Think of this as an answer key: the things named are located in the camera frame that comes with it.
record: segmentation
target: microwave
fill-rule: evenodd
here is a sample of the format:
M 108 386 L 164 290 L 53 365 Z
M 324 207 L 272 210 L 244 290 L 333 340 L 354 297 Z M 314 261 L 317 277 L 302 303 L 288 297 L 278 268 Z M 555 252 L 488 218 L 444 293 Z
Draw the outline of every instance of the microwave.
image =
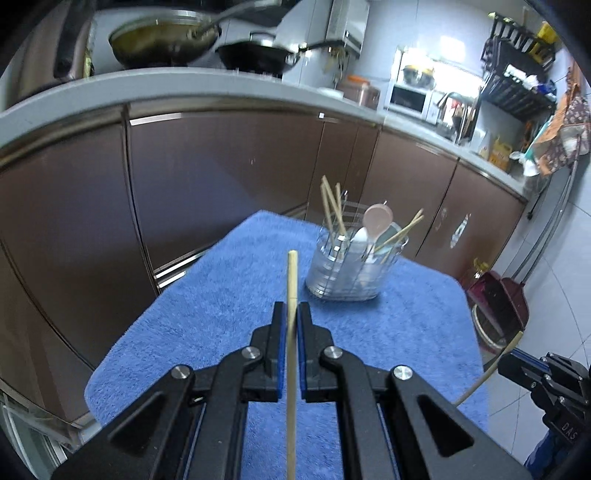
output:
M 436 90 L 411 87 L 404 83 L 391 82 L 387 92 L 386 108 L 392 112 L 410 115 L 432 125 L 437 125 L 437 104 L 445 94 Z

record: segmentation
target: wooden chopstick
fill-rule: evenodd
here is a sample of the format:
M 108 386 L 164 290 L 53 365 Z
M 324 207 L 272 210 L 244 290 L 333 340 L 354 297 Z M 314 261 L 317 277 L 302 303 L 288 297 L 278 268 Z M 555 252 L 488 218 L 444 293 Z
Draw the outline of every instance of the wooden chopstick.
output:
M 499 360 L 501 359 L 501 357 L 509 352 L 511 352 L 519 343 L 519 341 L 521 340 L 521 337 L 523 337 L 523 332 L 519 331 L 517 332 L 517 335 L 515 335 L 513 337 L 513 340 L 509 342 L 509 345 L 507 345 L 507 347 L 503 350 L 503 353 L 501 353 L 497 359 L 495 360 L 495 362 L 488 368 L 488 370 L 486 372 L 484 372 L 480 378 L 478 380 L 476 380 L 476 382 L 470 387 L 468 388 L 468 390 L 460 397 L 458 398 L 453 404 L 454 406 L 459 406 L 462 403 L 464 403 L 466 401 L 466 399 L 472 395 L 476 390 L 478 390 L 478 388 L 484 383 L 486 382 L 490 376 L 495 373 L 496 369 L 499 367 Z
M 341 215 L 343 214 L 343 206 L 340 204 L 340 183 L 337 182 L 335 185 L 335 193 L 336 193 L 336 204 L 339 207 L 339 212 Z
M 415 216 L 415 218 L 413 219 L 413 221 L 410 222 L 406 227 L 404 227 L 398 233 L 395 233 L 393 236 L 391 236 L 390 238 L 388 238 L 379 247 L 376 247 L 375 250 L 374 250 L 374 253 L 377 253 L 379 250 L 381 250 L 382 248 L 384 248 L 386 245 L 389 245 L 391 243 L 396 243 L 403 236 L 405 236 L 407 233 L 409 233 L 409 231 L 411 230 L 411 228 L 413 228 L 416 224 L 418 224 L 421 220 L 423 220 L 424 217 L 425 217 L 424 215 L 419 215 L 418 217 Z
M 330 246 L 332 249 L 335 249 L 335 232 L 332 228 L 332 218 L 330 217 L 330 207 L 329 207 L 329 200 L 326 196 L 326 189 L 324 188 L 324 184 L 320 184 L 320 194 L 322 195 L 322 205 L 324 207 L 324 217 L 326 219 L 326 227 L 329 230 L 329 237 L 330 237 Z
M 287 254 L 287 480 L 296 480 L 297 251 Z
M 329 181 L 326 179 L 326 175 L 322 175 L 322 184 L 324 185 L 324 189 L 326 190 L 326 194 L 328 195 L 330 205 L 332 209 L 335 211 L 336 221 L 339 224 L 340 234 L 346 235 L 347 230 L 345 228 L 345 224 L 343 223 L 343 214 L 339 210 L 339 207 L 335 200 L 335 195 L 333 194 L 332 189 L 330 188 L 330 184 Z

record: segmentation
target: metal pipe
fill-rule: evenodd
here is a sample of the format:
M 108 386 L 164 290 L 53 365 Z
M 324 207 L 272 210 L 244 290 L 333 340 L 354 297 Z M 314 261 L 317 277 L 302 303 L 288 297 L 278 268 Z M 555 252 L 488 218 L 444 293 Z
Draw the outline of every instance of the metal pipe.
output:
M 566 202 L 568 201 L 569 196 L 570 196 L 570 191 L 573 187 L 574 174 L 576 173 L 576 170 L 577 170 L 577 162 L 579 159 L 580 148 L 581 148 L 581 138 L 579 137 L 579 142 L 577 145 L 577 154 L 575 156 L 574 163 L 570 167 L 569 178 L 567 179 L 566 184 L 564 185 L 564 190 L 562 191 L 562 194 L 560 195 L 560 198 L 559 198 L 556 206 L 554 207 L 554 210 L 552 211 L 552 215 L 550 215 L 550 218 L 548 219 L 548 222 L 546 223 L 544 230 L 542 230 L 542 233 L 540 234 L 540 236 L 536 240 L 534 246 L 531 248 L 530 252 L 527 254 L 527 256 L 525 257 L 525 259 L 523 260 L 521 265 L 519 265 L 517 270 L 515 270 L 515 272 L 511 276 L 511 278 L 513 280 L 517 279 L 517 276 L 521 273 L 521 271 L 524 269 L 524 267 L 528 264 L 531 257 L 534 255 L 534 252 L 540 246 L 540 243 L 542 243 L 542 240 L 545 237 L 544 245 L 540 249 L 538 256 L 535 258 L 534 263 L 532 264 L 530 270 L 526 273 L 526 275 L 523 279 L 523 282 L 527 281 L 527 279 L 530 277 L 531 273 L 533 272 L 534 268 L 539 263 L 542 253 L 545 251 L 546 247 L 548 246 L 548 243 L 550 243 L 550 239 L 552 238 L 552 235 L 554 235 L 556 229 L 558 228 L 558 224 L 560 223 L 560 220 L 562 219 L 562 215 L 564 214 L 564 207 L 566 206 Z
M 569 201 L 570 191 L 573 188 L 574 175 L 577 172 L 577 165 L 578 165 L 578 163 L 579 163 L 578 160 L 575 160 L 574 163 L 573 163 L 573 167 L 572 167 L 572 169 L 570 171 L 569 180 L 567 182 L 566 195 L 564 195 L 564 199 L 562 201 L 562 205 L 560 207 L 560 211 L 558 212 L 558 215 L 556 217 L 556 221 L 554 222 L 554 225 L 552 226 L 552 229 L 550 230 L 550 233 L 548 234 L 548 237 L 546 237 L 546 240 L 544 242 L 544 245 L 542 245 L 542 248 L 540 248 L 540 251 L 538 253 L 538 256 L 535 258 L 534 262 L 531 264 L 531 267 L 530 267 L 529 271 L 525 274 L 525 277 L 523 278 L 523 282 L 526 282 L 528 280 L 528 278 L 531 276 L 531 274 L 533 273 L 534 269 L 536 268 L 536 266 L 540 262 L 540 259 L 542 258 L 542 255 L 544 255 L 544 252 L 545 252 L 546 248 L 548 247 L 548 244 L 550 243 L 550 240 L 554 236 L 554 233 L 555 233 L 556 229 L 558 228 L 558 226 L 560 224 L 560 221 L 562 220 L 562 216 L 564 215 L 564 209 L 566 207 L 566 203 Z

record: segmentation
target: blue towel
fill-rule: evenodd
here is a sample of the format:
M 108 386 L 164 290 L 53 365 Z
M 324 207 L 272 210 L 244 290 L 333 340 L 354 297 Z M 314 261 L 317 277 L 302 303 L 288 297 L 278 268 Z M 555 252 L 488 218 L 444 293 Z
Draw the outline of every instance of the blue towel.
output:
M 252 330 L 271 321 L 284 300 L 287 252 L 299 252 L 300 301 L 335 344 L 368 365 L 406 364 L 449 400 L 482 374 L 476 335 L 458 283 L 400 259 L 383 293 L 362 303 L 320 301 L 304 285 L 318 227 L 258 212 L 216 244 L 129 328 L 93 373 L 86 402 L 106 424 L 177 364 L 203 368 L 247 345 Z M 461 410 L 486 431 L 481 388 Z M 334 404 L 298 403 L 297 478 L 342 479 Z M 243 480 L 285 478 L 285 396 L 278 404 L 250 403 Z

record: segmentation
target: metal screw head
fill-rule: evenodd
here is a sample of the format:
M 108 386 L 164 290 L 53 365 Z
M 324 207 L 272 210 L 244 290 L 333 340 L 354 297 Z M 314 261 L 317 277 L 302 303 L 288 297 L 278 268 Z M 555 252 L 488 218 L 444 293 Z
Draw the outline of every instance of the metal screw head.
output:
M 246 346 L 242 349 L 242 356 L 247 360 L 254 360 L 261 356 L 261 351 L 255 346 Z
M 337 360 L 343 356 L 343 351 L 334 345 L 328 346 L 324 349 L 324 354 L 328 358 L 332 358 L 333 360 Z
M 184 380 L 191 374 L 191 369 L 187 365 L 177 365 L 170 371 L 170 374 L 177 380 Z
M 399 380 L 408 380 L 413 375 L 413 369 L 406 365 L 394 367 L 394 376 Z

